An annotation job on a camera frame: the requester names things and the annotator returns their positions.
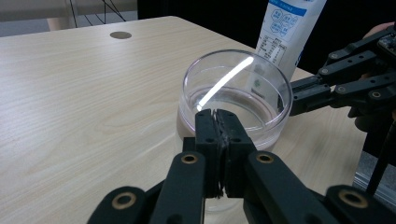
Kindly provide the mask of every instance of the gray floor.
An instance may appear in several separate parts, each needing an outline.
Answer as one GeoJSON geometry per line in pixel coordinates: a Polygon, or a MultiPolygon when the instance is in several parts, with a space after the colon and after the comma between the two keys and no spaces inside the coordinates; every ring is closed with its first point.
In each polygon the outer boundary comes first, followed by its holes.
{"type": "MultiPolygon", "coordinates": [[[[122,17],[127,21],[137,20],[137,13],[122,12],[122,17]]],[[[88,15],[87,17],[78,16],[78,27],[100,25],[105,21],[104,14],[88,15]]],[[[106,14],[106,23],[122,22],[122,19],[115,13],[106,14]]],[[[31,20],[31,21],[8,21],[0,22],[0,37],[11,35],[27,35],[33,33],[48,32],[49,26],[47,20],[31,20]]],[[[369,176],[371,176],[376,163],[376,158],[367,153],[361,154],[359,168],[355,177],[354,187],[364,189],[367,186],[369,176]]],[[[392,209],[396,213],[396,168],[389,166],[382,178],[381,185],[377,191],[376,198],[392,209]]]]}

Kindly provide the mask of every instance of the clear plastic cup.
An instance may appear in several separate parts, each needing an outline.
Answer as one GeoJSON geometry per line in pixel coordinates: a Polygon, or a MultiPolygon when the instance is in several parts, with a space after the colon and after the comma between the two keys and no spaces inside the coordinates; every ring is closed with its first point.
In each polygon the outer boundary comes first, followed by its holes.
{"type": "Polygon", "coordinates": [[[181,139],[195,134],[203,109],[235,113],[258,150],[271,150],[291,108],[291,87],[263,57],[237,49],[208,53],[187,70],[177,111],[181,139]]]}

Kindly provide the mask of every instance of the light wood tabletop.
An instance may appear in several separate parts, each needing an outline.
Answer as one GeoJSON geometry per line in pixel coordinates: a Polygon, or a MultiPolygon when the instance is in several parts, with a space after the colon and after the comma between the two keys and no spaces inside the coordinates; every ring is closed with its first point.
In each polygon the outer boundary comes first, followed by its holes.
{"type": "MultiPolygon", "coordinates": [[[[184,73],[217,49],[254,51],[175,17],[0,38],[0,223],[85,223],[111,190],[163,180],[184,73]]],[[[273,151],[321,194],[353,181],[347,111],[289,118],[273,151]]],[[[239,203],[205,223],[247,221],[239,203]]]]}

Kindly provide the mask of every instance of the wooden table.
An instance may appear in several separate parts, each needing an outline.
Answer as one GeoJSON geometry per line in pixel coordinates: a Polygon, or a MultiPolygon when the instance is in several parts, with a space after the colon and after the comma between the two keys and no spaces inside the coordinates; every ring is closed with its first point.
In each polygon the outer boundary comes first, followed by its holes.
{"type": "MultiPolygon", "coordinates": [[[[181,80],[217,49],[254,50],[175,17],[0,38],[0,223],[84,223],[111,190],[163,180],[181,80]]],[[[290,118],[274,152],[323,194],[352,183],[363,140],[327,107],[290,118]]],[[[205,223],[246,219],[240,203],[205,223]]]]}

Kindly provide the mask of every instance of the blue label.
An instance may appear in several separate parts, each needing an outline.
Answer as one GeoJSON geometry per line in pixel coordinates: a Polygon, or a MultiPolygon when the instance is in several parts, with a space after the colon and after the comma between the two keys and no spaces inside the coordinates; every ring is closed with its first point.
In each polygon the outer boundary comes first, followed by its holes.
{"type": "Polygon", "coordinates": [[[305,8],[294,7],[294,6],[289,5],[281,0],[269,0],[269,3],[271,3],[272,5],[277,6],[279,8],[282,8],[285,11],[288,11],[289,13],[292,13],[294,15],[301,16],[301,17],[303,17],[306,12],[305,8]]]}

